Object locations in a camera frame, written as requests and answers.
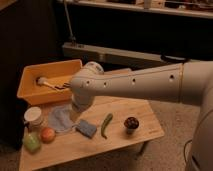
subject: dark background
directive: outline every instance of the dark background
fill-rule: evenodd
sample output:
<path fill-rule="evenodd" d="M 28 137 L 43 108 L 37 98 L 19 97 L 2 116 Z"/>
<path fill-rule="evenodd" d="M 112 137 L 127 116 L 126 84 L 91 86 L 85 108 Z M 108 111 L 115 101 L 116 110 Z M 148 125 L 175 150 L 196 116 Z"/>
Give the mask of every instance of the dark background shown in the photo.
<path fill-rule="evenodd" d="M 200 60 L 213 58 L 208 19 L 69 6 L 78 43 Z M 0 140 L 19 148 L 27 108 L 16 98 L 24 66 L 65 60 L 64 9 L 53 0 L 18 0 L 0 11 Z"/>

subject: table leg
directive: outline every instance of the table leg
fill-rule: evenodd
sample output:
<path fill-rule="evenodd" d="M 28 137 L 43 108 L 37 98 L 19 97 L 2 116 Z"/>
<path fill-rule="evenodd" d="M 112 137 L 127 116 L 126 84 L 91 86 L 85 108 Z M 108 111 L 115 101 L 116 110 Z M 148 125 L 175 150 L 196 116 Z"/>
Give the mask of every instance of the table leg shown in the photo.
<path fill-rule="evenodd" d="M 145 151 L 145 149 L 146 149 L 146 147 L 147 147 L 147 145 L 148 145 L 148 142 L 149 141 L 145 141 L 145 142 L 143 142 L 143 144 L 142 144 L 142 146 L 141 146 L 141 149 L 140 149 L 140 151 L 139 151 L 139 155 L 142 155 L 143 153 L 144 153 L 144 151 Z"/>

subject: wall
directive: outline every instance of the wall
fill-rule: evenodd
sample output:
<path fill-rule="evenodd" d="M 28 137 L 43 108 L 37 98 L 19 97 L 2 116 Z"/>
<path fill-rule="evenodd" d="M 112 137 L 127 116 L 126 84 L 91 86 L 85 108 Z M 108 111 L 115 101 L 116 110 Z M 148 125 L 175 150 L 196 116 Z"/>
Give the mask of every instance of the wall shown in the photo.
<path fill-rule="evenodd" d="M 25 102 L 16 99 L 23 67 L 61 56 L 51 0 L 19 0 L 0 11 L 0 140 L 19 148 Z"/>

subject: gray cloth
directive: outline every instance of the gray cloth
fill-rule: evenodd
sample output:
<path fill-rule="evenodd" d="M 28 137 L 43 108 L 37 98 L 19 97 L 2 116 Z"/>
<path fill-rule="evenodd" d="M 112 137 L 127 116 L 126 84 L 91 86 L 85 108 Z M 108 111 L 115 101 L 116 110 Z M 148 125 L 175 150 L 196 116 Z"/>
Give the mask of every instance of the gray cloth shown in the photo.
<path fill-rule="evenodd" d="M 70 131 L 74 123 L 70 120 L 69 105 L 54 107 L 48 115 L 48 125 L 58 133 Z"/>
<path fill-rule="evenodd" d="M 76 126 L 76 130 L 87 136 L 88 138 L 92 138 L 96 133 L 97 128 L 95 125 L 88 123 L 87 121 L 81 119 L 80 123 Z"/>

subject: wooden tabletop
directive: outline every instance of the wooden tabletop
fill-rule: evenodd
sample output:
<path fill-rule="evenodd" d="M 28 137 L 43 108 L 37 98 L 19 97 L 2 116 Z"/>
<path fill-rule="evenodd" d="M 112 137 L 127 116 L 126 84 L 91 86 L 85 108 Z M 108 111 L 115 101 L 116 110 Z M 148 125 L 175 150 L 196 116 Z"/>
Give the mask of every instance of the wooden tabletop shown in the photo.
<path fill-rule="evenodd" d="M 68 102 L 42 105 L 45 117 L 51 108 Z M 108 113 L 113 114 L 113 120 L 106 128 L 107 139 L 101 136 L 101 124 Z M 124 120 L 135 116 L 140 122 L 139 128 L 131 136 L 125 133 Z M 20 170 L 35 170 L 44 168 L 110 150 L 134 145 L 152 140 L 164 135 L 164 132 L 154 115 L 148 101 L 115 97 L 96 97 L 94 104 L 83 112 L 76 120 L 85 119 L 97 126 L 97 132 L 89 139 L 72 130 L 58 135 L 51 144 L 42 144 L 36 154 L 29 154 L 25 148 L 21 150 Z"/>

